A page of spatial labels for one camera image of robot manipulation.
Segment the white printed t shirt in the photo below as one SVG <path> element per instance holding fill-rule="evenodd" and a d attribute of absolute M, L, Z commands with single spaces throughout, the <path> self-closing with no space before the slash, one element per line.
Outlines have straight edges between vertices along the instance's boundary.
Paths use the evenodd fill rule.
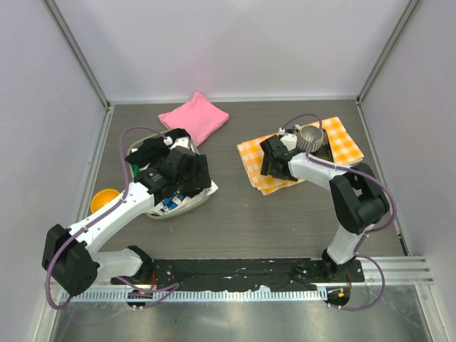
<path fill-rule="evenodd" d="M 206 202 L 218 189 L 217 184 L 212 181 L 210 188 L 203 189 L 193 197 L 174 193 L 173 196 L 155 205 L 146 215 L 151 219 L 168 219 L 179 216 Z"/>

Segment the black t shirt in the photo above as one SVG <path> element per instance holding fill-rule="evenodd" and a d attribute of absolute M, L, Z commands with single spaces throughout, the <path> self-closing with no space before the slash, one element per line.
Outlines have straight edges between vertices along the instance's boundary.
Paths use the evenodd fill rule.
<path fill-rule="evenodd" d="M 193 198 L 212 186 L 207 156 L 192 150 L 190 134 L 182 128 L 143 140 L 123 160 L 132 181 L 157 202 L 173 195 Z"/>

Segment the grey laundry basket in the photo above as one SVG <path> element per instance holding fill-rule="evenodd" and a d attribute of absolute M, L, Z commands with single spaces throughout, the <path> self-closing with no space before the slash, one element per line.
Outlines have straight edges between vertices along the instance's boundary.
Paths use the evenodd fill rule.
<path fill-rule="evenodd" d="M 218 190 L 218 186 L 211 180 L 207 156 L 201 155 L 197 146 L 183 129 L 168 130 L 163 133 L 173 141 L 172 148 L 182 147 L 191 150 L 197 156 L 198 166 L 195 168 L 195 179 L 198 181 L 198 188 L 191 190 L 190 186 L 183 187 L 173 195 L 167 197 L 154 207 L 149 209 L 145 215 L 151 219 L 167 219 L 175 217 L 200 206 Z M 157 166 L 165 159 L 170 149 L 160 135 L 152 134 L 134 142 L 127 151 L 125 161 L 130 164 L 132 178 L 149 166 Z"/>

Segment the orange checkered cloth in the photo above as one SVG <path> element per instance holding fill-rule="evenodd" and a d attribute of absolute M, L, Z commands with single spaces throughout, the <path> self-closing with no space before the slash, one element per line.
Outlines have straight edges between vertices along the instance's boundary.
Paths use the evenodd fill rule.
<path fill-rule="evenodd" d="M 333 162 L 338 165 L 351 165 L 360 162 L 364 154 L 351 136 L 347 133 L 345 127 L 338 117 L 327 118 L 322 121 L 323 129 L 328 133 L 328 141 L 331 146 Z M 285 187 L 297 185 L 303 180 L 297 182 L 280 180 L 270 176 L 260 174 L 263 160 L 263 150 L 260 143 L 276 135 L 276 133 L 254 138 L 237 145 L 237 151 L 241 158 L 244 169 L 249 178 L 252 187 L 259 190 L 264 196 L 270 195 Z"/>

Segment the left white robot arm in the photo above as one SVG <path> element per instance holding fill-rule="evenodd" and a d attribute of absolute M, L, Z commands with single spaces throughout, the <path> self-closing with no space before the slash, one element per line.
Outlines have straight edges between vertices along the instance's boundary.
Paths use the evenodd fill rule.
<path fill-rule="evenodd" d="M 206 155 L 174 147 L 154 167 L 140 171 L 106 206 L 65 228 L 50 228 L 43 252 L 46 278 L 69 296 L 99 281 L 121 276 L 134 284 L 152 276 L 152 258 L 140 247 L 102 252 L 102 246 L 125 225 L 145 214 L 171 218 L 202 204 L 217 190 Z"/>

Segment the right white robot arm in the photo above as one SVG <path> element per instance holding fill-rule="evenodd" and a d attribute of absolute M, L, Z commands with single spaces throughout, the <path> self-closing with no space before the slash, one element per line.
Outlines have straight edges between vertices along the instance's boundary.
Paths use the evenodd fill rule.
<path fill-rule="evenodd" d="M 322 160 L 297 148 L 289 150 L 274 135 L 260 143 L 261 174 L 280 180 L 305 180 L 331 193 L 338 220 L 336 234 L 322 253 L 326 277 L 345 276 L 367 232 L 389 211 L 382 183 L 365 163 L 353 167 Z"/>

